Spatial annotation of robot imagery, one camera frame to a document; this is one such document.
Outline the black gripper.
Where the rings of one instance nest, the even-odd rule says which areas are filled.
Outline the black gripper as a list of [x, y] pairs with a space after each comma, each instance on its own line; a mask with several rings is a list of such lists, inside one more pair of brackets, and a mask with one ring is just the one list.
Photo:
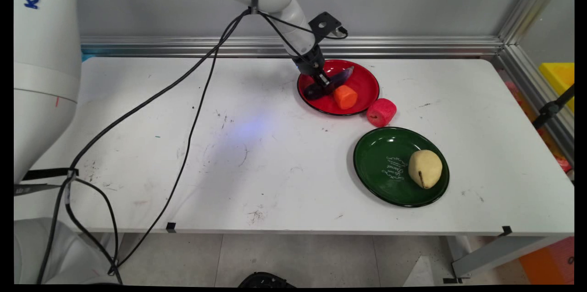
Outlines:
[[295, 57], [295, 65], [302, 75], [313, 77], [316, 87], [325, 89], [331, 85], [331, 79], [324, 71], [325, 58], [320, 46], [314, 46], [309, 52]]

